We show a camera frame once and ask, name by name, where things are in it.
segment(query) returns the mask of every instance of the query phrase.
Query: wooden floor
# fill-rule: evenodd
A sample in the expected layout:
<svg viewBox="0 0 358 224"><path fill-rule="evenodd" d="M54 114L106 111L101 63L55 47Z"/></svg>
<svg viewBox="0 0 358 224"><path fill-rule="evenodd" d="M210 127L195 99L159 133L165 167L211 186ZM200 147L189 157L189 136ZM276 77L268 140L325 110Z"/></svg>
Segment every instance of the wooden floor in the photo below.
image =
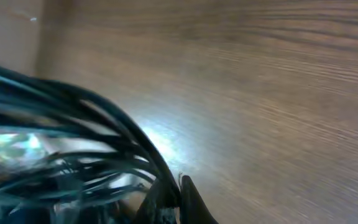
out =
<svg viewBox="0 0 358 224"><path fill-rule="evenodd" d="M38 74L124 108L220 223L358 223L358 0L47 1Z"/></svg>

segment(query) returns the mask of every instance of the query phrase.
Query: wood grain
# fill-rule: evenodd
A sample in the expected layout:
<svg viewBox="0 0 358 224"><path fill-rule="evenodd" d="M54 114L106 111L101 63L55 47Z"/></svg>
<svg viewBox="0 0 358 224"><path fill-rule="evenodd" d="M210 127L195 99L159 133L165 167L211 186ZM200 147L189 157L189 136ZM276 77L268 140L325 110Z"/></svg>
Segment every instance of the wood grain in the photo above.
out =
<svg viewBox="0 0 358 224"><path fill-rule="evenodd" d="M358 223L358 1L48 1L42 37L220 223Z"/></svg>

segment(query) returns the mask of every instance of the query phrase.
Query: cable bundle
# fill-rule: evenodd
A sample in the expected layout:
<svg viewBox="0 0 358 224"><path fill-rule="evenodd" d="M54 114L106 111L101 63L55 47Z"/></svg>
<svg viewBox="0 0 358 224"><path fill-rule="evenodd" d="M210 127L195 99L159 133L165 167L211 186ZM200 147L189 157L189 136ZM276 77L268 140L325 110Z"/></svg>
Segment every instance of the cable bundle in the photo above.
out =
<svg viewBox="0 0 358 224"><path fill-rule="evenodd" d="M37 119L24 120L23 115ZM110 134L97 132L87 123L102 126ZM52 154L42 161L42 168L0 184L0 201L46 207L76 202L85 208L145 191L141 185L110 188L109 184L122 174L136 175L150 183L154 182L150 176L155 177L169 186L177 200L180 198L165 161L140 128L116 105L80 87L0 67L0 132L89 139L113 149Z"/></svg>

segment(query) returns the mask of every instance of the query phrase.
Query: cable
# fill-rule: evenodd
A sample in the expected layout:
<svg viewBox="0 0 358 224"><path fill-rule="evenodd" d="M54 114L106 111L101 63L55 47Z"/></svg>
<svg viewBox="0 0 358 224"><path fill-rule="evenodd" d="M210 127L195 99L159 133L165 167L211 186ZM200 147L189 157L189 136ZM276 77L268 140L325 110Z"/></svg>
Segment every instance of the cable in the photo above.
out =
<svg viewBox="0 0 358 224"><path fill-rule="evenodd" d="M18 113L34 118L23 120ZM39 118L51 123L38 123ZM102 134L88 123L115 134ZM0 67L0 133L11 132L89 139L107 144L112 151L49 155L36 169L1 183L0 200L48 208L76 202L80 208L100 205L105 209L105 204L127 194L147 191L141 185L110 187L123 174L131 174L146 182L155 178L166 183L177 205L180 201L175 179L148 137L123 110L91 91ZM103 215L99 220L106 222L106 211L99 213Z"/></svg>

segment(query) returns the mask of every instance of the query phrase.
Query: black cord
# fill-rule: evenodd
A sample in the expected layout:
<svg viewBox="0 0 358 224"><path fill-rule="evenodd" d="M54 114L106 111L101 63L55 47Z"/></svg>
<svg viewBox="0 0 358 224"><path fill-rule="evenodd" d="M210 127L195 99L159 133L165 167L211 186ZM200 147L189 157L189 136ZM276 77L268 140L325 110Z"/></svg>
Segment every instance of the black cord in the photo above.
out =
<svg viewBox="0 0 358 224"><path fill-rule="evenodd" d="M17 113L53 122L49 125L24 121ZM100 125L115 134L101 134L86 123ZM91 91L0 67L0 132L90 139L112 149L50 155L39 165L42 168L1 183L0 200L48 208L73 201L79 202L80 207L105 205L135 191L145 192L145 187L139 185L110 188L110 183L122 174L132 174L150 183L154 181L150 176L165 182L177 205L180 201L172 173L147 136L123 110ZM69 184L62 187L62 180Z"/></svg>

